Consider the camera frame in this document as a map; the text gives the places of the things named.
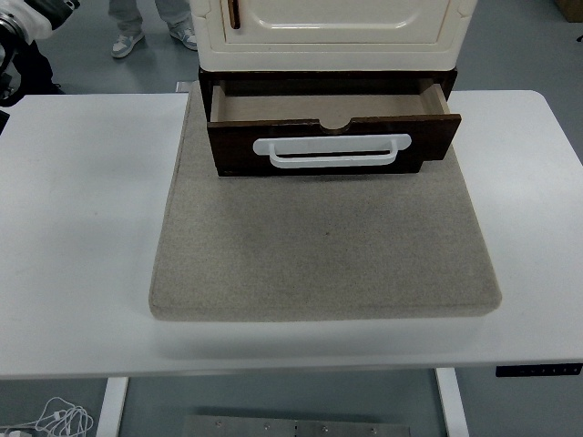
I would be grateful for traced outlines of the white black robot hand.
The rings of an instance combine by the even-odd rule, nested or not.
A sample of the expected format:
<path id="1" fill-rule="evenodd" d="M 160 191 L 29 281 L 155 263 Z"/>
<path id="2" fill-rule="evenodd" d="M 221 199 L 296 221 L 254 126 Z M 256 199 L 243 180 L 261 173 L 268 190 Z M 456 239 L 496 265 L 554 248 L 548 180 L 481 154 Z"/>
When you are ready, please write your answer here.
<path id="1" fill-rule="evenodd" d="M 49 38 L 79 7 L 77 0 L 1 0 L 1 27 L 30 44 Z"/>

